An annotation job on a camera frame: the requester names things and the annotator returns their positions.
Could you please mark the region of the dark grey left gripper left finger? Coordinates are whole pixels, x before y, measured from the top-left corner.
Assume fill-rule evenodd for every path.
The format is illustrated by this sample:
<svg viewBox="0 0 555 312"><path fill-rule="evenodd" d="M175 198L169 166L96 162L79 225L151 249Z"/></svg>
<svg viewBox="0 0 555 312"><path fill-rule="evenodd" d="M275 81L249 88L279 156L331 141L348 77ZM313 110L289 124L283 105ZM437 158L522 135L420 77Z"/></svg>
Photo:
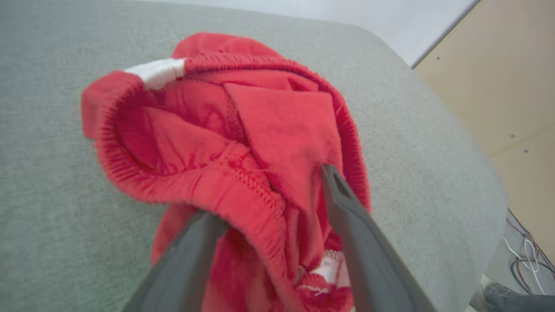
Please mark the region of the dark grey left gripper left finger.
<svg viewBox="0 0 555 312"><path fill-rule="evenodd" d="M200 312L218 239L228 225L196 211L143 279L124 312Z"/></svg>

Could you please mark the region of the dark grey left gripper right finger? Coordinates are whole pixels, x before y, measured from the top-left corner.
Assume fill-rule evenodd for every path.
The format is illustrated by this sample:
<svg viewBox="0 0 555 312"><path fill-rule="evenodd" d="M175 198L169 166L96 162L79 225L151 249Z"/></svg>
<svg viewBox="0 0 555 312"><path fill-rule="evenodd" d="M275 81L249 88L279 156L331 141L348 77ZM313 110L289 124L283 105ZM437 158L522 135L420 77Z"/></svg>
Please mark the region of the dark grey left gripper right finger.
<svg viewBox="0 0 555 312"><path fill-rule="evenodd" d="M434 312L428 296L349 184L321 168L328 219L343 246L357 312Z"/></svg>

